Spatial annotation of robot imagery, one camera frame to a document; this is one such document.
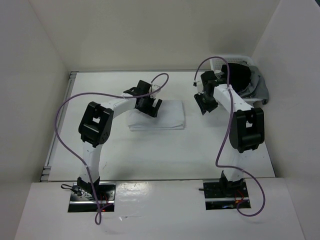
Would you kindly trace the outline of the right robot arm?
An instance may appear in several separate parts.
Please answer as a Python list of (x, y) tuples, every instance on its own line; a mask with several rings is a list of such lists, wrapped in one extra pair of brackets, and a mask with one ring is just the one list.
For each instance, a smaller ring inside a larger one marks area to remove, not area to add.
[[(265, 140), (264, 112), (261, 108), (254, 108), (246, 103), (227, 84), (225, 78), (218, 78), (213, 70), (205, 71), (200, 75), (202, 90), (194, 95), (201, 113), (210, 113), (218, 106), (224, 107), (229, 113), (226, 136), (218, 150), (216, 165), (222, 169), (217, 192), (222, 197), (231, 197), (244, 186), (243, 159), (246, 152), (257, 150)], [(222, 150), (229, 142), (235, 153), (230, 160), (219, 164)]]

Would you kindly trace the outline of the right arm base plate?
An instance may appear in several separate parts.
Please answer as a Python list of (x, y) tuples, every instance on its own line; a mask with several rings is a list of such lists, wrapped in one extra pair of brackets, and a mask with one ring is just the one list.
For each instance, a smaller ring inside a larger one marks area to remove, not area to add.
[(224, 188), (218, 180), (204, 181), (198, 189), (204, 194), (205, 209), (209, 210), (236, 210), (250, 209), (251, 203), (246, 182), (240, 181), (231, 188)]

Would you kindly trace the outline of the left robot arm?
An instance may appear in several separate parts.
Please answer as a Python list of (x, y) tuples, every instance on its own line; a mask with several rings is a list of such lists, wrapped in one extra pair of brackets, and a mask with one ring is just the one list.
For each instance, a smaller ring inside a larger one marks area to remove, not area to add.
[(137, 86), (124, 91), (119, 98), (114, 98), (104, 105), (94, 101), (87, 105), (78, 127), (85, 164), (77, 179), (77, 186), (88, 200), (97, 198), (100, 193), (101, 151), (111, 135), (113, 120), (130, 110), (137, 110), (152, 118), (157, 117), (162, 104), (161, 99), (156, 99), (158, 90), (158, 86), (140, 80)]

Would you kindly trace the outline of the white skirt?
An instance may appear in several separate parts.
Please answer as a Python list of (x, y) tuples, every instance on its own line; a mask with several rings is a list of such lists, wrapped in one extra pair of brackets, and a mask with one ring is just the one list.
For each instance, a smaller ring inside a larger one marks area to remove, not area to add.
[(183, 102), (164, 100), (157, 117), (151, 117), (137, 109), (126, 113), (126, 123), (131, 132), (183, 130), (186, 124)]

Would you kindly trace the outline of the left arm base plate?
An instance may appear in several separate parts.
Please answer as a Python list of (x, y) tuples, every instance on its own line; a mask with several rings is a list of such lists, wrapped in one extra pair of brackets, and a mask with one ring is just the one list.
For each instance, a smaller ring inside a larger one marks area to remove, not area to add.
[[(62, 184), (60, 187), (63, 190), (71, 191), (69, 213), (87, 213), (98, 210), (93, 194), (85, 192), (75, 182), (72, 185)], [(115, 209), (116, 184), (102, 181), (96, 194), (102, 212), (113, 212)]]

